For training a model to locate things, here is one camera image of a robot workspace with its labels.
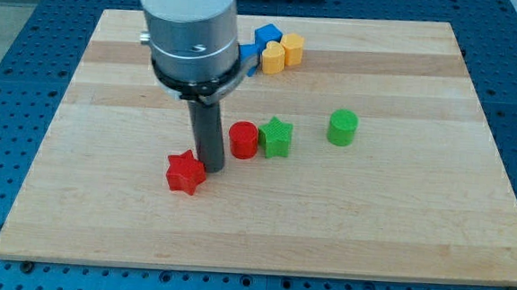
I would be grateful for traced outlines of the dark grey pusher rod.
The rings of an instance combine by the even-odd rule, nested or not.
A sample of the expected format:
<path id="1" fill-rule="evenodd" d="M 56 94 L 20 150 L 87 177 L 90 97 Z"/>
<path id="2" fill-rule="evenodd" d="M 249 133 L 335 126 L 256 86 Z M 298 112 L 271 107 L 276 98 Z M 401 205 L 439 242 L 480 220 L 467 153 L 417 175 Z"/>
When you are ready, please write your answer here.
<path id="1" fill-rule="evenodd" d="M 188 112 L 194 133 L 197 158 L 206 172 L 217 173 L 225 165 L 220 104 L 189 102 Z"/>

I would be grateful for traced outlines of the blue block behind arm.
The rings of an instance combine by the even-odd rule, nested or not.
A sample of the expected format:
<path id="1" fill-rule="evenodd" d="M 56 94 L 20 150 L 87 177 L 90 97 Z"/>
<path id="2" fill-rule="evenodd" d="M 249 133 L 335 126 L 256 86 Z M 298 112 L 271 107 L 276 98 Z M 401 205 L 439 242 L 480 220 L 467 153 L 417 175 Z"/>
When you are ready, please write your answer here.
<path id="1" fill-rule="evenodd" d="M 245 70 L 247 77 L 253 77 L 260 64 L 260 48 L 257 44 L 240 45 L 241 68 Z"/>

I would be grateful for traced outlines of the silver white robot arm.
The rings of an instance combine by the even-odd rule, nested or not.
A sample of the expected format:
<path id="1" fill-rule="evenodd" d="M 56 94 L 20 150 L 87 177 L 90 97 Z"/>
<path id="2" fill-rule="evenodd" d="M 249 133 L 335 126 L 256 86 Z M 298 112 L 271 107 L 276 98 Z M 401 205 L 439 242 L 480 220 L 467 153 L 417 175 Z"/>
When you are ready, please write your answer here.
<path id="1" fill-rule="evenodd" d="M 221 101 L 258 63 L 241 57 L 237 0 L 140 0 L 155 77 L 188 103 L 197 157 L 208 172 L 225 165 Z"/>

